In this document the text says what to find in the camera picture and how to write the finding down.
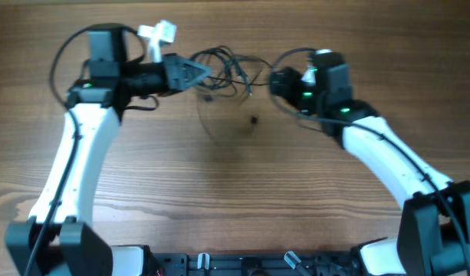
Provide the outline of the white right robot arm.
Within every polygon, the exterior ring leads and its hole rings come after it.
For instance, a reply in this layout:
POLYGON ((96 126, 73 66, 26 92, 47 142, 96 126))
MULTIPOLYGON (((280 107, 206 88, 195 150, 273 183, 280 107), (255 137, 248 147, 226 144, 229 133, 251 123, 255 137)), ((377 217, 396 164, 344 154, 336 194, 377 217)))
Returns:
POLYGON ((305 72, 271 66, 270 98, 283 112, 320 124, 322 133, 361 161, 401 209, 399 234, 361 245, 367 275, 470 274, 470 181, 430 166, 369 103, 353 96, 342 54, 307 50, 305 72))

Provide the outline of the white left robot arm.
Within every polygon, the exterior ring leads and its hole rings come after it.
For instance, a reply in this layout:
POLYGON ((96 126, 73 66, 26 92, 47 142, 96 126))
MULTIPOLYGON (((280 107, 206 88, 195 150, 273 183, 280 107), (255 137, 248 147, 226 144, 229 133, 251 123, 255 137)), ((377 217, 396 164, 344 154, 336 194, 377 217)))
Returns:
POLYGON ((143 48, 127 57, 117 23, 91 25, 90 57, 61 100, 65 123, 61 143, 44 189, 25 222, 12 222, 5 246, 22 275, 164 275, 166 265, 145 245, 107 244, 92 227, 94 196, 104 157, 117 135, 131 99, 158 100, 188 90, 210 68, 176 54, 176 26, 162 20, 133 34, 143 48))

